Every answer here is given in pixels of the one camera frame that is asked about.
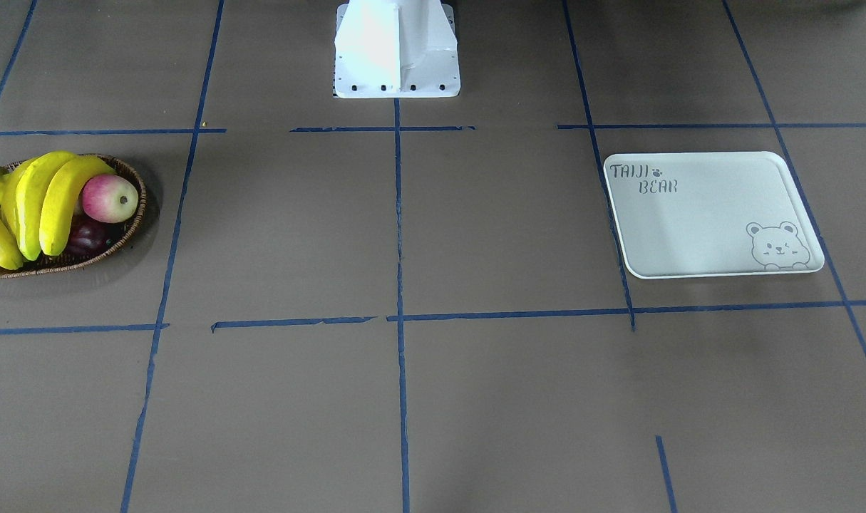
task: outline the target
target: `rectangular white tray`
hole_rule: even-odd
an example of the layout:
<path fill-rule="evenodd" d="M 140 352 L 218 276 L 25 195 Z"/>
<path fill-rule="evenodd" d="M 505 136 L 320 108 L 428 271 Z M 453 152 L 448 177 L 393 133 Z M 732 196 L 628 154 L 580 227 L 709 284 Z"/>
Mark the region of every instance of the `rectangular white tray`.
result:
<path fill-rule="evenodd" d="M 626 153 L 606 159 L 603 172 L 626 267 L 641 279 L 823 268 L 823 248 L 775 153 Z"/>

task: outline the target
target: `bear face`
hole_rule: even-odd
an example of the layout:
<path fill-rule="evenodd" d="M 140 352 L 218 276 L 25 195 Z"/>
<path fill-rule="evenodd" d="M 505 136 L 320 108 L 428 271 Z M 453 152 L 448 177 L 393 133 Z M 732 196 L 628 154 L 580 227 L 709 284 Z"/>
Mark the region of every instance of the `bear face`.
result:
<path fill-rule="evenodd" d="M 807 269 L 810 250 L 803 246 L 793 223 L 784 221 L 777 227 L 750 223 L 746 225 L 746 233 L 753 238 L 753 259 L 765 266 L 766 271 Z"/>

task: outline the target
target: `tray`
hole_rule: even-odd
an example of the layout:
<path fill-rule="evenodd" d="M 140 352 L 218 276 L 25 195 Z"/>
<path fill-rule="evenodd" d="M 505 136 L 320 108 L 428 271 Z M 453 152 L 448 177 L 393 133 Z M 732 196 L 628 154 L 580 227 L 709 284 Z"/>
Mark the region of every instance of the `tray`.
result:
<path fill-rule="evenodd" d="M 123 235 L 113 244 L 113 246 L 105 252 L 98 254 L 98 256 L 87 257 L 71 256 L 71 254 L 59 254 L 59 256 L 50 257 L 41 254 L 38 259 L 32 262 L 25 262 L 24 266 L 18 270 L 12 271 L 0 267 L 0 279 L 82 269 L 82 267 L 93 265 L 94 263 L 100 262 L 100 260 L 112 256 L 114 253 L 119 251 L 120 248 L 125 246 L 126 242 L 128 242 L 135 232 L 138 231 L 138 227 L 140 226 L 140 223 L 142 223 L 142 218 L 145 216 L 145 206 L 147 204 L 147 189 L 145 188 L 145 182 L 142 181 L 138 172 L 136 172 L 133 167 L 128 165 L 126 162 L 110 155 L 100 155 L 100 153 L 84 153 L 84 155 L 96 155 L 100 157 L 100 159 L 116 171 L 117 175 L 122 176 L 122 178 L 127 179 L 129 182 L 132 182 L 135 188 L 138 189 L 138 209 L 135 211 L 134 217 L 131 217 L 125 222 L 119 224 Z M 20 160 L 20 162 L 10 163 L 10 165 L 6 165 L 5 168 L 8 172 L 12 172 L 13 169 L 18 167 L 22 162 L 23 160 Z"/>
<path fill-rule="evenodd" d="M 823 248 L 775 153 L 625 153 L 606 159 L 603 172 L 626 267 L 640 279 L 823 268 Z"/>

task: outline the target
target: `brown woven basket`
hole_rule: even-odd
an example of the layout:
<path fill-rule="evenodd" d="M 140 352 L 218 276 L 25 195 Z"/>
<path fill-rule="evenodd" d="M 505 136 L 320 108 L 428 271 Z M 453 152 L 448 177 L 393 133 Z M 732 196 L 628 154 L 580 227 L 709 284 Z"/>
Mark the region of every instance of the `brown woven basket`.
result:
<path fill-rule="evenodd" d="M 3 277 L 35 276 L 47 273 L 58 273 L 90 266 L 91 264 L 100 262 L 100 260 L 106 259 L 106 257 L 119 251 L 120 248 L 125 246 L 126 242 L 132 238 L 134 233 L 138 230 L 140 222 L 145 216 L 145 205 L 147 204 L 147 189 L 145 189 L 145 183 L 142 182 L 142 178 L 140 178 L 138 172 L 136 172 L 132 166 L 127 165 L 127 163 L 122 160 L 111 157 L 110 155 L 98 155 L 98 153 L 84 153 L 84 155 L 96 155 L 100 157 L 100 159 L 108 163 L 108 165 L 116 171 L 117 175 L 122 176 L 122 178 L 127 179 L 129 182 L 132 182 L 135 188 L 138 189 L 138 209 L 135 211 L 134 217 L 118 225 L 118 228 L 122 231 L 123 235 L 115 244 L 113 244 L 113 246 L 105 252 L 98 254 L 98 256 L 88 257 L 59 254 L 59 256 L 50 257 L 41 254 L 38 259 L 32 262 L 25 262 L 24 266 L 16 271 L 0 267 L 0 279 Z M 10 163 L 10 165 L 5 166 L 5 168 L 9 172 L 12 172 L 21 162 Z"/>

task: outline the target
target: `basket rim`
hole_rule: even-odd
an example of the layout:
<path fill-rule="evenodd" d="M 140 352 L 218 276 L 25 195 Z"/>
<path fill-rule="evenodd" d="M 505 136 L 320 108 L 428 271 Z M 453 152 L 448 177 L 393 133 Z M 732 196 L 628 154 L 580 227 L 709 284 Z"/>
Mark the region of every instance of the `basket rim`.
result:
<path fill-rule="evenodd" d="M 126 227 L 125 233 L 122 237 L 119 238 L 118 241 L 116 241 L 116 243 L 113 244 L 113 246 L 110 246 L 109 248 L 107 248 L 106 251 L 98 254 L 98 256 L 91 257 L 91 259 L 81 260 L 74 264 L 68 264 L 65 266 L 48 266 L 41 267 L 41 269 L 32 269 L 28 271 L 11 271 L 8 269 L 3 269 L 3 267 L 0 266 L 0 279 L 12 279 L 12 277 L 35 276 L 71 271 L 75 269 L 83 269 L 84 267 L 93 265 L 94 263 L 100 262 L 100 260 L 107 259 L 107 257 L 115 254 L 117 251 L 120 250 L 120 248 L 124 247 L 128 240 L 132 238 L 132 236 L 134 236 L 134 234 L 138 231 L 140 223 L 142 223 L 142 218 L 145 216 L 145 208 L 147 205 L 147 187 L 145 186 L 145 181 L 142 180 L 138 172 L 135 171 L 133 166 L 129 165 L 129 163 L 127 163 L 125 160 L 119 159 L 112 155 L 105 155 L 105 153 L 78 153 L 78 155 L 99 157 L 104 162 L 107 162 L 110 166 L 114 166 L 115 163 L 120 168 L 123 168 L 123 171 L 126 171 L 127 173 L 129 173 L 129 175 L 132 175 L 132 178 L 137 182 L 139 189 L 138 207 L 135 211 L 135 214 L 133 215 L 132 221 L 130 221 L 130 223 Z M 8 165 L 3 165 L 2 167 L 5 168 L 7 172 L 11 172 L 13 171 L 13 169 L 21 165 L 21 163 L 25 162 L 26 160 L 28 159 L 18 160 L 18 162 L 12 162 Z"/>

